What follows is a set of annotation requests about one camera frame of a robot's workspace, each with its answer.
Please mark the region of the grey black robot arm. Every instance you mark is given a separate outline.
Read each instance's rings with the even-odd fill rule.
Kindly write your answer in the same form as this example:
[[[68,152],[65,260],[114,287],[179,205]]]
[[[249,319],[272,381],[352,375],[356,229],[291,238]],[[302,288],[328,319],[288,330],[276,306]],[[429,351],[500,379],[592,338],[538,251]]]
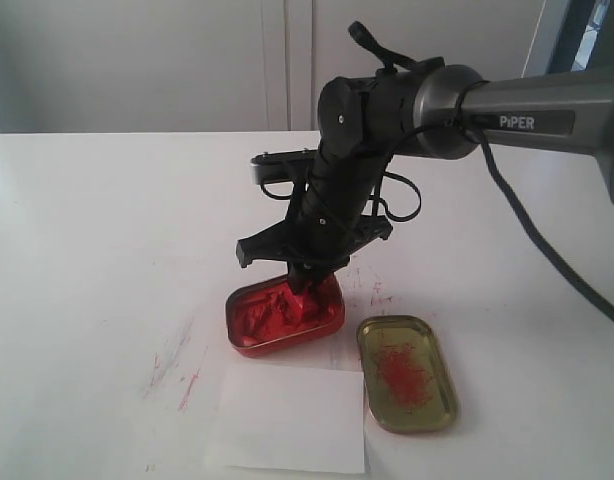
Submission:
[[[261,154],[260,185],[291,182],[284,219],[241,239],[241,266],[283,262],[300,292],[386,239],[392,221],[365,205],[396,155],[458,160],[481,142],[589,155],[614,205],[614,67],[484,80],[464,65],[338,77],[318,101],[313,150]]]

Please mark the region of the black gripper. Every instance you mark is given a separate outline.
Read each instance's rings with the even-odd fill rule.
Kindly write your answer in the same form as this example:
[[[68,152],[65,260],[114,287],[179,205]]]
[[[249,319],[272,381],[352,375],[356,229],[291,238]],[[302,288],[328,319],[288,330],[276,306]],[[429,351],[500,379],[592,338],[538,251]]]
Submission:
[[[274,224],[236,243],[241,268],[256,260],[288,263],[287,283],[294,295],[320,285],[351,254],[370,242],[386,240],[392,225],[384,216],[362,213],[371,183],[314,180],[293,185],[285,224]]]

